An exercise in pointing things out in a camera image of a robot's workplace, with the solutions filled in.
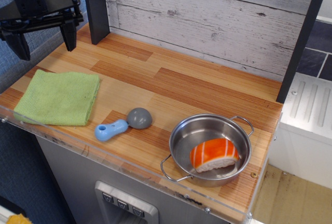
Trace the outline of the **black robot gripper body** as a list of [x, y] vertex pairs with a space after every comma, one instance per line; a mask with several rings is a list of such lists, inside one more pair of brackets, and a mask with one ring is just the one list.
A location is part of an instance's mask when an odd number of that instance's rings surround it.
[[25, 34], [61, 26], [72, 21], [76, 27], [83, 17], [80, 0], [13, 0], [1, 8], [1, 39], [5, 33]]

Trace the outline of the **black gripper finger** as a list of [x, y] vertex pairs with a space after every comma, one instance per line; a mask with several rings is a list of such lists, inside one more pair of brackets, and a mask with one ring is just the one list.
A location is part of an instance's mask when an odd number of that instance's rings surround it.
[[19, 59], [25, 61], [31, 59], [30, 49], [23, 34], [5, 33], [5, 40]]
[[60, 26], [63, 40], [68, 51], [76, 48], [76, 25], [72, 21], [67, 21]]

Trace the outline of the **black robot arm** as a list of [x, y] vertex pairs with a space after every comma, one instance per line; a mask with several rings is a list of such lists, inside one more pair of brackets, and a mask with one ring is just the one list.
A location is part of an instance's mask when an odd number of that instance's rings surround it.
[[1, 40], [22, 60], [30, 60], [25, 33], [59, 27], [68, 51], [76, 48], [83, 22], [80, 0], [13, 0], [1, 8]]

